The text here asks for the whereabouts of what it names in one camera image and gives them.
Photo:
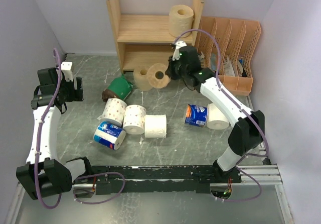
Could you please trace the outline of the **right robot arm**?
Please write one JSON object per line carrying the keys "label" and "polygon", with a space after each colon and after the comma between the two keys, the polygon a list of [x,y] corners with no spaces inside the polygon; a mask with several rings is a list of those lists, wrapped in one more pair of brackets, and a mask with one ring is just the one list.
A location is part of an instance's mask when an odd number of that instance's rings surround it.
{"label": "right robot arm", "polygon": [[202,68],[195,47],[178,41],[172,48],[174,53],[169,58],[166,75],[171,80],[182,79],[187,86],[208,98],[233,128],[228,138],[228,147],[215,161],[218,167],[213,170],[213,178],[217,182],[225,182],[230,177],[230,170],[242,157],[260,143],[267,142],[264,114],[243,105],[211,69]]}

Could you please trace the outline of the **green brown paper roll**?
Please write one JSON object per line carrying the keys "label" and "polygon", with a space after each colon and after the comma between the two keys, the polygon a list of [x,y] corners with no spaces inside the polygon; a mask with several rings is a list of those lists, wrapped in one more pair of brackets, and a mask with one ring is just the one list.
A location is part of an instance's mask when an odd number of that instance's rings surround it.
{"label": "green brown paper roll", "polygon": [[107,102],[110,98],[125,100],[132,92],[133,84],[124,75],[112,80],[110,85],[102,92],[102,100]]}

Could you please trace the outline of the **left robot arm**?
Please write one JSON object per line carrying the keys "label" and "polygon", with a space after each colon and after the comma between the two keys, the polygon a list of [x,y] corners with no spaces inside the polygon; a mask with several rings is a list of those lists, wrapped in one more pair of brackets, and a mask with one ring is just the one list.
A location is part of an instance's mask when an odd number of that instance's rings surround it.
{"label": "left robot arm", "polygon": [[46,68],[37,72],[39,85],[34,91],[31,108],[34,115],[32,146],[26,164],[16,170],[16,177],[31,199],[37,200],[68,192],[78,179],[88,183],[93,179],[86,157],[67,161],[63,165],[57,156],[57,133],[61,115],[67,103],[83,101],[82,78],[74,77],[70,62],[57,68]]}

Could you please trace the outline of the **beige paper roll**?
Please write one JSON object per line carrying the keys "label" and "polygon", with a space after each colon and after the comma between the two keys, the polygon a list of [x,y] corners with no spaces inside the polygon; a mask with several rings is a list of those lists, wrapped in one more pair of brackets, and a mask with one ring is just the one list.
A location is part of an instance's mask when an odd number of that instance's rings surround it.
{"label": "beige paper roll", "polygon": [[166,65],[156,63],[148,69],[146,78],[153,88],[164,88],[169,84],[171,79],[166,75],[167,68]]}
{"label": "beige paper roll", "polygon": [[169,33],[173,37],[178,37],[192,28],[193,19],[194,11],[189,6],[172,6],[169,12]]}
{"label": "beige paper roll", "polygon": [[149,91],[152,89],[147,79],[147,71],[148,67],[146,66],[136,67],[133,71],[135,85],[140,91]]}

